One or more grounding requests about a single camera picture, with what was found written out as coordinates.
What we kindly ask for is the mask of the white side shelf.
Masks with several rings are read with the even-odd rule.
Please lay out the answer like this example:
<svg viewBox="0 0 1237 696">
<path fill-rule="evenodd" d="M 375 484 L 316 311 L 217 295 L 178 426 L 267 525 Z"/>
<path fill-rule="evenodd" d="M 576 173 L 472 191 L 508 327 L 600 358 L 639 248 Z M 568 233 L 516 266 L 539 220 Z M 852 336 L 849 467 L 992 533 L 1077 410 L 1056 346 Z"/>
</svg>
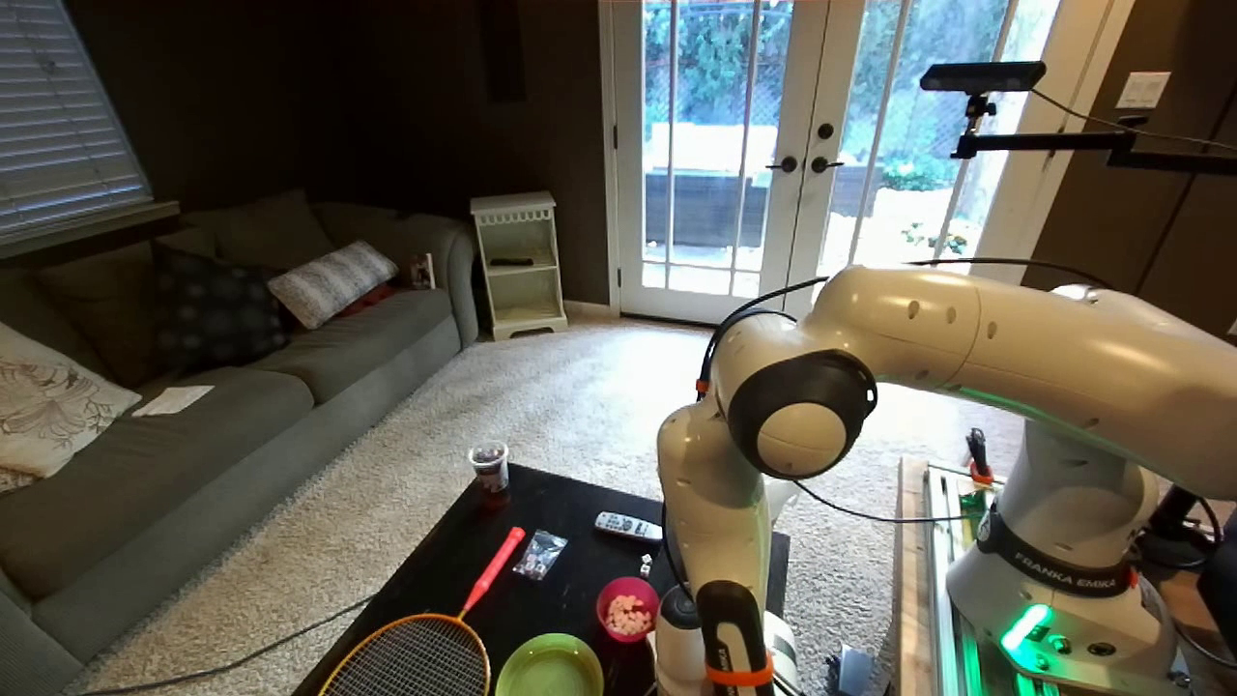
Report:
<svg viewBox="0 0 1237 696">
<path fill-rule="evenodd" d="M 549 192 L 473 198 L 492 337 L 564 333 L 555 202 Z"/>
</svg>

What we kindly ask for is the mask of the clear cup with dark contents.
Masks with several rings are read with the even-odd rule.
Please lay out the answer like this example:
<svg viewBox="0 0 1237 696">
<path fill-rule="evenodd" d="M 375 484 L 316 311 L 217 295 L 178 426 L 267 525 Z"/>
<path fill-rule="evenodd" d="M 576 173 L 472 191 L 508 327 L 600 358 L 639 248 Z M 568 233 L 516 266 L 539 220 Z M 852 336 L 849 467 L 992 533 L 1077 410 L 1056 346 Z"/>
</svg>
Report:
<svg viewBox="0 0 1237 696">
<path fill-rule="evenodd" d="M 469 449 L 477 485 L 489 494 L 503 494 L 508 490 L 508 446 L 503 441 L 485 441 Z"/>
</svg>

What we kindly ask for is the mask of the grey remote control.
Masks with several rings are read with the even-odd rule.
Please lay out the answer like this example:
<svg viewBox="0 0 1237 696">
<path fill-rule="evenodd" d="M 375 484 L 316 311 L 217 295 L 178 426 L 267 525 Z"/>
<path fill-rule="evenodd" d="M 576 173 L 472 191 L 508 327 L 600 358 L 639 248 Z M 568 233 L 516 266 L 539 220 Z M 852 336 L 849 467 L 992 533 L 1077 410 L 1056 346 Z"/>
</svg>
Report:
<svg viewBox="0 0 1237 696">
<path fill-rule="evenodd" d="M 643 543 L 661 543 L 664 540 L 662 525 L 633 518 L 633 516 L 618 514 L 614 511 L 601 511 L 593 520 L 593 528 L 609 535 L 627 538 L 627 540 Z"/>
</svg>

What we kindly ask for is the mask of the white french doors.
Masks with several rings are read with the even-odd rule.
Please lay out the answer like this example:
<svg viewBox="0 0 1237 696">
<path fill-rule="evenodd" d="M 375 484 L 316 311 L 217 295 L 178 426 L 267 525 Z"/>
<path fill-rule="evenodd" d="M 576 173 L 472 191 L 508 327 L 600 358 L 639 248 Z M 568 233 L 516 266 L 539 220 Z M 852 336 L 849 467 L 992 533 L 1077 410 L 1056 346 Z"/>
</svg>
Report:
<svg viewBox="0 0 1237 696">
<path fill-rule="evenodd" d="M 1037 91 L 1095 101 L 1136 0 L 601 0 L 611 303 L 714 323 L 847 265 L 939 260 L 1018 282 L 1070 155 L 951 159 L 962 93 L 930 66 L 1042 61 Z M 980 134 L 1077 132 L 1032 93 Z M 792 173 L 767 164 L 795 156 Z M 847 164 L 813 173 L 816 156 Z"/>
</svg>

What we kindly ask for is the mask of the red cushion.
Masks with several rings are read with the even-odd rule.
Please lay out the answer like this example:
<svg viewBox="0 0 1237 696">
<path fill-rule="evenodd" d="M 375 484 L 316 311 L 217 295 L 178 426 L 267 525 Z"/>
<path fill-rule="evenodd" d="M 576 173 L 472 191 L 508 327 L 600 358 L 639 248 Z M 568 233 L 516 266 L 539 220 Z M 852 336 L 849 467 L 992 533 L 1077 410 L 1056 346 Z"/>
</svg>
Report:
<svg viewBox="0 0 1237 696">
<path fill-rule="evenodd" d="M 367 291 L 365 295 L 357 298 L 351 304 L 345 305 L 336 313 L 336 316 L 354 316 L 360 312 L 365 312 L 367 308 L 379 305 L 387 300 L 390 295 L 395 295 L 397 287 L 390 286 L 390 283 L 380 283 L 380 286 L 374 287 L 374 289 Z"/>
</svg>

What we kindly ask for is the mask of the pink bowl with snacks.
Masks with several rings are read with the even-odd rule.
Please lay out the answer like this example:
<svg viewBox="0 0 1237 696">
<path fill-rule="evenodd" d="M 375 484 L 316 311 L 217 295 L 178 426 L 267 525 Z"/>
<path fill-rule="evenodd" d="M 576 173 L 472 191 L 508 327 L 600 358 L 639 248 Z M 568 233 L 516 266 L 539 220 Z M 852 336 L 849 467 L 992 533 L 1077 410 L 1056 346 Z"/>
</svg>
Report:
<svg viewBox="0 0 1237 696">
<path fill-rule="evenodd" d="M 641 577 L 618 577 L 597 595 L 595 613 L 605 633 L 623 644 L 644 639 L 654 629 L 659 597 Z"/>
</svg>

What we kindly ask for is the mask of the grey white striped pillow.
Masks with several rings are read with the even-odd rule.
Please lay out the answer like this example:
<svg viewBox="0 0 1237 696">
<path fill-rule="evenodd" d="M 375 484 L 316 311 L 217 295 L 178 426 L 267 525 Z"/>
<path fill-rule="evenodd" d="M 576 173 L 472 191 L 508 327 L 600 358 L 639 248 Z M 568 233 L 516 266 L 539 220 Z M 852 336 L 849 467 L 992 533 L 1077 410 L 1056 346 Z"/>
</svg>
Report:
<svg viewBox="0 0 1237 696">
<path fill-rule="evenodd" d="M 356 241 L 267 281 L 267 289 L 306 330 L 317 330 L 381 283 L 397 265 L 366 241 Z"/>
</svg>

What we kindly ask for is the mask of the green plate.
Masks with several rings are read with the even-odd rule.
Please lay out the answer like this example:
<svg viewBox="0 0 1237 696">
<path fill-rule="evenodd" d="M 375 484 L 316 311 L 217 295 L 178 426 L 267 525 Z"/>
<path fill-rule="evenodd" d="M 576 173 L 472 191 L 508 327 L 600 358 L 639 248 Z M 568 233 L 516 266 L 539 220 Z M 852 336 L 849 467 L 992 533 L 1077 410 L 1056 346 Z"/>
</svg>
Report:
<svg viewBox="0 0 1237 696">
<path fill-rule="evenodd" d="M 601 661 L 593 648 L 567 633 L 544 633 L 503 661 L 494 696 L 604 696 Z"/>
</svg>

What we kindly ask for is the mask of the orange badminton racket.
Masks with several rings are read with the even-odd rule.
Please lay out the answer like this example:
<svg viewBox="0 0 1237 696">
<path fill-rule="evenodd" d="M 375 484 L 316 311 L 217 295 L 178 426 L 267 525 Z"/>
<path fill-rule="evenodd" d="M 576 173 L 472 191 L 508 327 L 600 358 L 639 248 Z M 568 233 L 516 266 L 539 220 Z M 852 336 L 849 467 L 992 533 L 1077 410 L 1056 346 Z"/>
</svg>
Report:
<svg viewBox="0 0 1237 696">
<path fill-rule="evenodd" d="M 468 616 L 526 534 L 520 525 L 508 529 L 458 613 L 421 612 L 372 630 L 332 670 L 317 696 L 487 696 L 489 653 Z"/>
</svg>

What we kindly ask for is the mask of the black clamp with orange tip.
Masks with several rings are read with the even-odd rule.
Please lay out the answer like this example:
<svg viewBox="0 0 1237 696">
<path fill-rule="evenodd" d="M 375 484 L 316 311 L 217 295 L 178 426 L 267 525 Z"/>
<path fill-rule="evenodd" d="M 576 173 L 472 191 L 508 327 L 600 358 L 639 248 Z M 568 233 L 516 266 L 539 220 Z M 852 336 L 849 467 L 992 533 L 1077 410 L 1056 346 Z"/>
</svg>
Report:
<svg viewBox="0 0 1237 696">
<path fill-rule="evenodd" d="M 969 457 L 969 471 L 971 478 L 977 485 L 990 486 L 993 485 L 995 476 L 987 461 L 987 445 L 985 431 L 981 428 L 971 428 L 966 436 L 964 436 L 970 452 Z"/>
</svg>

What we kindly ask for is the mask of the grey blue box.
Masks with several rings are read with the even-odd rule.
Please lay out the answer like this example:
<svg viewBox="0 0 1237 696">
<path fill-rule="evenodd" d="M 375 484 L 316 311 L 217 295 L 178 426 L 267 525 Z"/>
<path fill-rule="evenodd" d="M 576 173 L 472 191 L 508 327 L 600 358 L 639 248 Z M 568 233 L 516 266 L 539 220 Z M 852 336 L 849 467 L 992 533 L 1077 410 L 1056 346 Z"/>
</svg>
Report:
<svg viewBox="0 0 1237 696">
<path fill-rule="evenodd" d="M 826 696 L 863 696 L 870 687 L 875 658 L 868 651 L 842 644 L 826 658 Z"/>
</svg>

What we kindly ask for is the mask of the grey sofa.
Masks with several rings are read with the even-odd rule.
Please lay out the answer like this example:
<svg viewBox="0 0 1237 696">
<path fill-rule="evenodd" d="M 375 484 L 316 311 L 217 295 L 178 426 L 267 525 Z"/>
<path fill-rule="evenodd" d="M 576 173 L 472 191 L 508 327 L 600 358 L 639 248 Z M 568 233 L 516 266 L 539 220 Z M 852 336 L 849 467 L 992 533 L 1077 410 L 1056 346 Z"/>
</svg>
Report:
<svg viewBox="0 0 1237 696">
<path fill-rule="evenodd" d="M 356 241 L 397 265 L 396 294 L 262 360 L 173 373 L 153 349 L 153 244 L 285 274 Z M 408 287 L 433 255 L 437 289 Z M 56 696 L 477 339 L 477 244 L 456 218 L 283 192 L 195 211 L 176 232 L 49 263 L 0 260 L 0 323 L 139 404 L 49 478 L 0 494 L 0 696 Z M 168 387 L 213 384 L 181 414 L 134 418 Z"/>
</svg>

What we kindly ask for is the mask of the white paper sheet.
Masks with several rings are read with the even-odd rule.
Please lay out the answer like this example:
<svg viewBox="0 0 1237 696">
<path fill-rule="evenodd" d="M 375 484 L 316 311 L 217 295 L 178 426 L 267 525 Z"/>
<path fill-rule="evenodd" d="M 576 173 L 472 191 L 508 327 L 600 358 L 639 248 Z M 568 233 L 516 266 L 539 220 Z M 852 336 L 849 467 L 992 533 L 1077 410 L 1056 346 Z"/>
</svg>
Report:
<svg viewBox="0 0 1237 696">
<path fill-rule="evenodd" d="M 153 396 L 145 405 L 132 410 L 134 418 L 168 417 L 181 414 L 182 410 L 203 399 L 213 389 L 213 384 L 186 384 L 186 387 L 168 387 Z"/>
</svg>

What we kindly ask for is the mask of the white floral pillow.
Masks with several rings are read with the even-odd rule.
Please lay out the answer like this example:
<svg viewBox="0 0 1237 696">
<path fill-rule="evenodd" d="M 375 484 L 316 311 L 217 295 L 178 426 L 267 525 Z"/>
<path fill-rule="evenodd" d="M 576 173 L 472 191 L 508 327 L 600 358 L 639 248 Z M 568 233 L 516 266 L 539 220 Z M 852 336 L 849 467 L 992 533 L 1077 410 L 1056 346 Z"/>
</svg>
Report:
<svg viewBox="0 0 1237 696">
<path fill-rule="evenodd" d="M 58 473 L 140 401 L 0 323 L 0 494 Z"/>
</svg>

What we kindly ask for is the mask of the window blinds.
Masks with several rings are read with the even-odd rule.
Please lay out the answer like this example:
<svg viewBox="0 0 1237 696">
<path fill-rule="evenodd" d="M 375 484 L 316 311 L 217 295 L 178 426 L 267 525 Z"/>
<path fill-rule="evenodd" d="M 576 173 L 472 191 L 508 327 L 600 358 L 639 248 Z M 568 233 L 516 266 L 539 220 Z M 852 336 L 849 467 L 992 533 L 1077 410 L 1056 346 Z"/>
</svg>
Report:
<svg viewBox="0 0 1237 696">
<path fill-rule="evenodd" d="M 0 260 L 174 218 L 63 0 L 0 0 Z"/>
</svg>

